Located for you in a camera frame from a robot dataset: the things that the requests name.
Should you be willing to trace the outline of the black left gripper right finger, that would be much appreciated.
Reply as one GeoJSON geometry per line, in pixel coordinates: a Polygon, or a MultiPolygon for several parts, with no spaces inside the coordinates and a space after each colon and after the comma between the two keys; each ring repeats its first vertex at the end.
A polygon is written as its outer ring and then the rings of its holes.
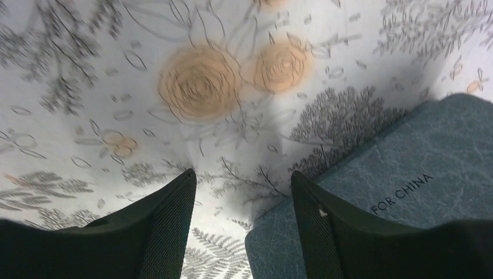
{"type": "Polygon", "coordinates": [[[491,278],[492,221],[416,228],[382,219],[296,171],[292,198],[309,278],[491,278]]]}

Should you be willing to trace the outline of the dark blue glasses case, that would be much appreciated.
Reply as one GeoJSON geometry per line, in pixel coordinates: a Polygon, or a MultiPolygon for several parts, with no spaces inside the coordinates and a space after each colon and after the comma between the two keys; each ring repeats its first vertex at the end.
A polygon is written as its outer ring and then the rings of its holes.
{"type": "MultiPolygon", "coordinates": [[[[407,226],[492,221],[492,103],[466,94],[426,102],[319,178],[307,178],[407,226]]],[[[309,278],[292,197],[256,222],[245,246],[253,278],[309,278]]]]}

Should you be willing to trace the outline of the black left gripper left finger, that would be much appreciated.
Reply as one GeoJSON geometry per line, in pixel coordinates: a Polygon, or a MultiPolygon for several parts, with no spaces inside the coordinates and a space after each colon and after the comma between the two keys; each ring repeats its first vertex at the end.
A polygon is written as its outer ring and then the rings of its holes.
{"type": "Polygon", "coordinates": [[[194,208],[193,169],[84,227],[1,220],[2,278],[179,278],[194,208]]]}

